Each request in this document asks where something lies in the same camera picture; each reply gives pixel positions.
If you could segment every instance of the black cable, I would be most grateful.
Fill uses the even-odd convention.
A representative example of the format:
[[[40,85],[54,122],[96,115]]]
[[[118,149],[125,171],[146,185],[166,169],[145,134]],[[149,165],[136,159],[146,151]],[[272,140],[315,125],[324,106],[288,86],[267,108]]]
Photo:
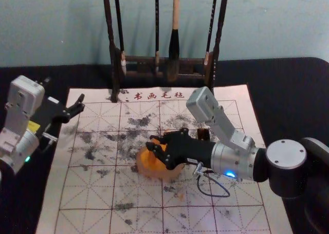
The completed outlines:
[[[200,177],[201,176],[198,176],[197,177],[197,189],[202,193],[202,194],[204,194],[204,195],[206,195],[206,196],[212,196],[212,197],[221,197],[221,198],[226,198],[226,197],[230,197],[231,196],[231,194],[230,194],[230,192],[223,186],[223,185],[221,185],[218,181],[216,181],[215,179],[213,179],[212,177],[210,177],[209,175],[208,175],[208,173],[214,173],[212,170],[206,170],[206,171],[204,171],[203,172],[203,174],[204,174],[204,176],[205,177],[207,177],[208,179],[210,179],[210,180],[212,180],[213,182],[215,182],[217,185],[219,185],[227,194],[225,195],[225,194],[223,194],[223,195],[218,195],[218,194],[208,194],[208,193],[206,193],[206,192],[204,192],[204,191],[202,191],[201,190],[201,188],[200,188]]]

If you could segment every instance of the yellow label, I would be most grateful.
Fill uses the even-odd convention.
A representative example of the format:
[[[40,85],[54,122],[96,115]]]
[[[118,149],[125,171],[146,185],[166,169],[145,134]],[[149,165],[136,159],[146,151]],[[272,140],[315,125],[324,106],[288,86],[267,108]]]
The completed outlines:
[[[36,133],[38,131],[38,129],[40,128],[40,125],[35,123],[35,122],[29,121],[29,124],[27,125],[27,128],[31,132]]]

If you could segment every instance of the black table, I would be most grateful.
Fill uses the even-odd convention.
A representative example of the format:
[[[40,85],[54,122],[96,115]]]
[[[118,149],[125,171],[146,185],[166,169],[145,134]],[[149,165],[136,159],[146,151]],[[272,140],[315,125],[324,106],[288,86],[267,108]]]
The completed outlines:
[[[329,63],[317,58],[221,61],[215,86],[248,84],[266,145],[282,139],[310,136],[329,144]],[[108,65],[0,68],[0,104],[18,75],[33,80],[52,77],[47,94],[65,103],[70,87],[111,88]],[[123,87],[167,86],[165,82],[128,79]],[[177,82],[171,86],[187,86]],[[5,112],[0,109],[0,127]],[[59,127],[53,132],[58,134]],[[0,193],[0,233],[34,233],[54,154],[34,154],[10,189]],[[284,200],[294,233],[315,233],[304,216],[306,196]]]

